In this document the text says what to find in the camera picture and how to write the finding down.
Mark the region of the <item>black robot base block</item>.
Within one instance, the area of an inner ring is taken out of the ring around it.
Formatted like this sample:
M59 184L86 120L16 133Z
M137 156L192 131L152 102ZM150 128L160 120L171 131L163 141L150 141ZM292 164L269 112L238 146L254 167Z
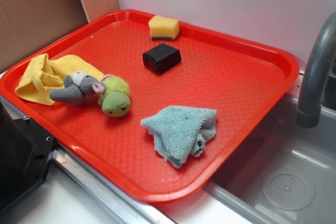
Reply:
M13 119L1 104L1 213L41 186L55 137L33 119Z

